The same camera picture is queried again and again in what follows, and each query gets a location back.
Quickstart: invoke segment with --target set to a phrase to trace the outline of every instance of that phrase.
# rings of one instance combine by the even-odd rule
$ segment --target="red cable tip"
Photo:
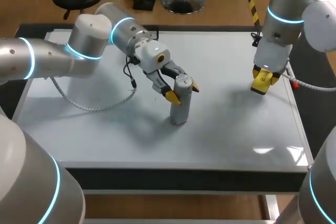
[[[296,83],[296,82],[291,82],[291,84],[292,84],[292,88],[294,89],[294,90],[298,90],[299,88],[300,88],[300,85],[298,84],[298,83]]]

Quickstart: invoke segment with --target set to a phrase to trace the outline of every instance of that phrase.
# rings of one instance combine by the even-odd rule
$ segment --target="white tabletop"
[[[66,43],[69,35],[58,30],[49,40]],[[50,79],[36,79],[17,123],[67,168],[307,171],[312,158],[288,80],[265,96],[250,91],[256,49],[249,33],[161,31],[159,41],[200,88],[183,126],[170,124],[170,103],[138,66],[131,66],[137,93],[109,112],[78,110]],[[130,93],[124,62],[109,46],[93,77],[57,81],[81,105],[111,105]]]

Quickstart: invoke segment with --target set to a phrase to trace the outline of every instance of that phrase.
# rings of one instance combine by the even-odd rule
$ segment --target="wooden floor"
[[[152,12],[135,11],[129,0],[102,0],[114,2],[129,12],[141,24],[165,25],[226,25],[252,26],[253,19],[247,0],[206,0],[205,8],[192,15],[167,12],[159,1]],[[269,0],[255,0],[263,23]],[[13,37],[22,23],[64,23],[64,10],[51,0],[0,0],[0,37]],[[87,9],[94,13],[97,6]],[[78,12],[72,12],[65,23],[73,23]],[[336,71],[336,55],[329,55]],[[292,196],[278,196],[282,210]],[[88,218],[187,218],[187,219],[262,219],[263,211],[258,196],[97,196],[87,200]]]

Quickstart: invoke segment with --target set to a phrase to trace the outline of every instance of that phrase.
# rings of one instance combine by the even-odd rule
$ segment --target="yellow and black tape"
[[[253,23],[256,27],[260,27],[260,21],[259,21],[259,15],[257,13],[256,4],[253,0],[248,0],[248,4],[251,9],[252,17],[253,17]]]

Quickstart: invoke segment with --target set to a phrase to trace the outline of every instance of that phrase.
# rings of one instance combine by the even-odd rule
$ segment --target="coiled cable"
[[[289,76],[285,73],[283,73],[282,76],[287,78],[288,80],[290,80],[292,82],[296,82],[297,84],[299,84],[301,86],[304,86],[306,88],[309,88],[309,89],[314,89],[314,90],[323,91],[323,92],[334,92],[334,91],[336,91],[336,88],[322,88],[322,87],[317,87],[317,86],[314,86],[314,85],[307,84],[307,83],[305,83],[303,81],[299,81],[299,80],[295,79],[294,77]]]
[[[55,78],[53,77],[50,77],[51,81],[53,82],[53,84],[55,85],[56,89],[58,90],[58,92],[61,94],[61,96],[67,101],[69,102],[70,104],[72,104],[73,106],[77,107],[78,109],[81,109],[81,110],[85,110],[85,111],[89,111],[89,112],[101,112],[101,111],[108,111],[108,110],[112,110],[114,109],[115,107],[117,106],[120,106],[124,103],[126,103],[127,101],[129,101],[136,93],[136,88],[133,88],[132,91],[131,91],[131,94],[126,97],[125,99],[121,100],[120,102],[118,103],[115,103],[113,105],[110,105],[110,106],[105,106],[105,107],[101,107],[101,108],[87,108],[87,107],[84,107],[84,106],[81,106],[77,103],[75,103],[73,100],[71,100],[70,98],[67,97],[67,95],[62,91],[61,87],[59,86],[59,84],[57,83],[57,81],[55,80]]]

